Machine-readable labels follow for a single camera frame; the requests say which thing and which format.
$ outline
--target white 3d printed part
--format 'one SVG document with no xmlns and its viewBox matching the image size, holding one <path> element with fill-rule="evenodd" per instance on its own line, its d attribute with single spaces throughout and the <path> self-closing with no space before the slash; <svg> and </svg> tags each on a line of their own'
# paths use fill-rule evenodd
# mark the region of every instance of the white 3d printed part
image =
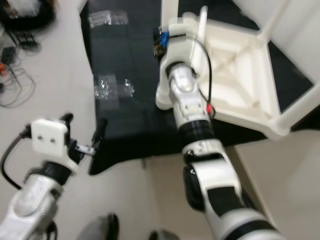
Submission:
<svg viewBox="0 0 320 240">
<path fill-rule="evenodd" d="M 171 36 L 184 34 L 197 37 L 205 45 L 212 64 L 212 104 L 216 119 L 254 129 L 278 140 L 289 134 L 291 127 L 320 105 L 320 84 L 308 91 L 281 114 L 271 65 L 268 42 L 270 34 L 286 10 L 284 0 L 260 31 L 223 22 L 207 20 L 207 7 L 200 16 L 185 13 L 178 16 L 177 0 L 162 1 L 161 24 Z M 160 65 L 160 82 L 156 104 L 171 108 L 167 77 L 162 66 L 184 61 L 198 74 L 202 93 L 208 97 L 209 71 L 202 50 L 191 40 L 169 41 L 167 54 Z"/>
</svg>

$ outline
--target white mount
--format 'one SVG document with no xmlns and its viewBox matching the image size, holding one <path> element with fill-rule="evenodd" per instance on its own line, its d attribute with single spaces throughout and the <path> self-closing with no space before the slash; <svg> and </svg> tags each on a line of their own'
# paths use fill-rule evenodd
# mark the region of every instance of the white mount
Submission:
<svg viewBox="0 0 320 240">
<path fill-rule="evenodd" d="M 60 121 L 44 118 L 35 120 L 31 123 L 32 147 L 44 160 L 61 164 L 75 174 L 79 166 L 68 155 L 65 141 L 67 132 L 67 126 Z"/>
<path fill-rule="evenodd" d="M 216 119 L 254 129 L 272 140 L 290 133 L 291 127 L 320 105 L 320 84 L 280 112 L 268 42 L 289 0 L 284 0 L 260 31 L 207 19 L 204 6 L 197 17 L 186 12 L 178 17 L 178 0 L 162 0 L 161 29 L 170 36 L 197 37 L 212 64 L 212 104 Z M 202 50 L 188 38 L 170 39 L 167 54 L 160 64 L 156 105 L 172 108 L 166 68 L 182 61 L 195 69 L 202 93 L 208 97 L 208 64 Z"/>
</svg>

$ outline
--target black shoe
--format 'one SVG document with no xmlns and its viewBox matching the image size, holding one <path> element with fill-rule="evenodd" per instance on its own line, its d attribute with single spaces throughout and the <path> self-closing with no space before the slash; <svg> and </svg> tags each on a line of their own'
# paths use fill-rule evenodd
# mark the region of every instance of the black shoe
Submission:
<svg viewBox="0 0 320 240">
<path fill-rule="evenodd" d="M 148 240 L 180 240 L 180 238 L 172 232 L 166 230 L 152 231 Z"/>
<path fill-rule="evenodd" d="M 108 221 L 108 233 L 105 240 L 118 240 L 119 237 L 119 218 L 115 214 L 109 214 L 107 216 Z"/>
</svg>

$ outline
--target blue connector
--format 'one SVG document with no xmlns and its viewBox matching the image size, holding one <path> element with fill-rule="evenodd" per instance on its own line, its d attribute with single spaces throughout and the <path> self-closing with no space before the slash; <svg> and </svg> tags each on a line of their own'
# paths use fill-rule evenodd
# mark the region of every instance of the blue connector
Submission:
<svg viewBox="0 0 320 240">
<path fill-rule="evenodd" d="M 163 47 L 167 47 L 168 46 L 168 42 L 169 42 L 169 38 L 170 38 L 170 33 L 169 32 L 163 32 L 161 35 L 161 45 Z"/>
</svg>

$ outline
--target electrical cable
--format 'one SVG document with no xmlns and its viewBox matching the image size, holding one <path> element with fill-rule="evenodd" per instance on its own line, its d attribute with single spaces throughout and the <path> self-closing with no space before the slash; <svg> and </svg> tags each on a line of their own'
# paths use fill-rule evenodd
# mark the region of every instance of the electrical cable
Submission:
<svg viewBox="0 0 320 240">
<path fill-rule="evenodd" d="M 186 39 L 190 39 L 192 40 L 194 43 L 196 43 L 202 50 L 202 52 L 205 55 L 207 64 L 208 64 L 208 68 L 209 68 L 209 92 L 208 92 L 208 98 L 205 97 L 205 95 L 201 92 L 200 90 L 200 94 L 202 95 L 202 97 L 206 100 L 207 104 L 211 104 L 211 95 L 212 95 L 212 65 L 211 65 L 211 60 L 210 60 L 210 56 L 208 51 L 206 50 L 206 47 L 202 44 L 201 41 L 199 41 L 196 37 L 193 36 L 188 36 L 188 35 L 181 35 L 181 36 L 171 36 L 171 38 L 182 38 L 185 37 Z"/>
<path fill-rule="evenodd" d="M 206 47 L 196 37 L 188 36 L 186 34 L 170 36 L 170 38 L 181 38 L 181 37 L 185 37 L 186 39 L 191 39 L 194 43 L 196 43 L 201 48 L 202 52 L 205 55 L 205 58 L 206 58 L 206 61 L 207 61 L 207 64 L 208 64 L 208 68 L 209 68 L 208 98 L 205 97 L 205 95 L 202 93 L 200 88 L 199 88 L 199 92 L 200 92 L 201 96 L 206 101 L 206 110 L 207 110 L 207 112 L 211 115 L 211 118 L 213 118 L 215 116 L 216 111 L 215 111 L 214 107 L 211 104 L 211 96 L 212 96 L 212 65 L 211 65 L 210 56 L 208 54 L 208 51 L 206 50 Z"/>
<path fill-rule="evenodd" d="M 9 145 L 9 147 L 5 150 L 1 161 L 0 161 L 0 169 L 1 169 L 1 174 L 3 175 L 3 177 L 5 178 L 5 180 L 7 180 L 12 186 L 14 186 L 16 189 L 20 190 L 21 186 L 19 186 L 17 183 L 15 183 L 6 173 L 5 170 L 5 164 L 6 161 L 8 159 L 8 156 L 10 155 L 11 151 L 15 148 L 15 146 L 20 142 L 21 139 L 23 139 L 23 135 L 19 134 L 19 136 L 17 136 L 12 143 Z"/>
<path fill-rule="evenodd" d="M 15 94 L 15 98 L 13 100 L 11 100 L 9 103 L 1 103 L 0 102 L 0 107 L 6 108 L 6 109 L 12 109 L 12 108 L 16 108 L 19 107 L 21 105 L 23 105 L 25 102 L 27 102 L 35 93 L 36 91 L 36 87 L 37 84 L 36 82 L 33 80 L 33 78 L 27 73 L 27 71 L 23 68 L 17 68 L 15 70 L 12 69 L 12 67 L 6 65 L 6 68 L 8 69 L 8 71 L 10 72 L 10 74 L 12 75 L 12 83 L 11 84 L 7 84 L 5 85 L 5 89 L 4 90 L 11 90 L 11 91 L 16 91 Z M 17 75 L 15 74 L 15 71 L 22 71 L 21 73 L 19 73 L 19 76 L 21 75 L 26 75 L 27 78 L 31 81 L 31 87 L 30 90 L 28 90 L 28 92 L 24 95 L 27 96 L 26 99 L 24 99 L 23 101 L 18 102 L 19 98 L 21 97 L 21 94 L 23 92 L 23 86 L 20 83 L 19 79 L 17 78 Z M 16 83 L 16 88 L 12 89 L 12 88 L 7 88 L 9 85 L 13 85 L 14 83 Z"/>
</svg>

